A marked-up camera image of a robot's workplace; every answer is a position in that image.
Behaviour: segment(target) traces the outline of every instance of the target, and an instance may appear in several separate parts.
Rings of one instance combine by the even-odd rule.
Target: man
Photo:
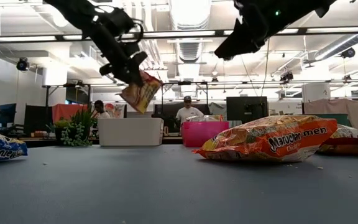
[[[185,107],[180,109],[177,114],[177,119],[180,120],[181,123],[186,121],[186,118],[192,116],[204,116],[204,114],[197,108],[191,106],[191,97],[186,96],[184,98]]]
[[[111,118],[109,113],[104,111],[104,104],[101,100],[94,102],[94,109],[99,113],[98,119]]]

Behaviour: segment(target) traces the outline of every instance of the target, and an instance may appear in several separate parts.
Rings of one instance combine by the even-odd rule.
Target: white bin
[[[99,119],[100,146],[159,146],[164,122],[161,118]]]

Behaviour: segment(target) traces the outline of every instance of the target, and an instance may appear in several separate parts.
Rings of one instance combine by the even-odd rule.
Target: pink plastic basket
[[[229,129],[227,121],[188,121],[181,127],[183,144],[186,147],[201,147],[209,139]]]

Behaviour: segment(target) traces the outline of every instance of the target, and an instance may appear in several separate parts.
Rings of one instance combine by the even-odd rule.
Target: blue-gray table surface
[[[358,224],[358,157],[270,166],[180,145],[33,148],[0,162],[4,223]]]

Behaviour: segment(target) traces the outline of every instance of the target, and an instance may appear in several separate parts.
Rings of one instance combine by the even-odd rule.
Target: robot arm
[[[109,64],[100,68],[100,74],[112,73],[125,83],[143,85],[139,65],[147,58],[140,52],[137,43],[143,36],[143,27],[132,20],[122,9],[114,8],[113,12],[97,11],[87,0],[45,0],[52,5],[65,19],[77,29],[82,30],[82,38],[90,37],[102,52]],[[121,42],[120,36],[128,33],[136,25],[140,34],[135,42]]]
[[[219,58],[257,52],[267,39],[312,11],[321,18],[336,0],[234,0],[242,16],[233,33],[216,49]]]

